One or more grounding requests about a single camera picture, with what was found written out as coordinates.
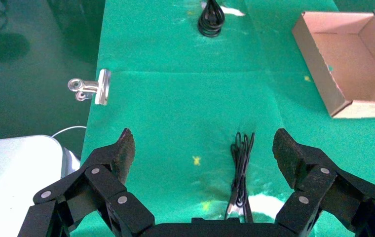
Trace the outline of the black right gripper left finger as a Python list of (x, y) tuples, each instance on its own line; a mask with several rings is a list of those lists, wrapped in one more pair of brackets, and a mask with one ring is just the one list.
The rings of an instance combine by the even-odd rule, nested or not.
[(117, 237), (141, 236), (155, 219), (125, 186), (134, 157), (134, 137), (126, 128), (115, 143), (94, 149), (77, 171), (34, 195), (19, 236), (68, 237), (92, 212)]

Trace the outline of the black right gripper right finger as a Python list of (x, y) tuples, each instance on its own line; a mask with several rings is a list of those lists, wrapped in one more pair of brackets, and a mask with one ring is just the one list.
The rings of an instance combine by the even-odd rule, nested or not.
[(283, 128), (272, 151), (293, 193), (275, 218), (306, 237), (322, 212), (334, 215), (357, 237), (375, 237), (375, 184), (339, 168), (321, 149), (296, 142)]

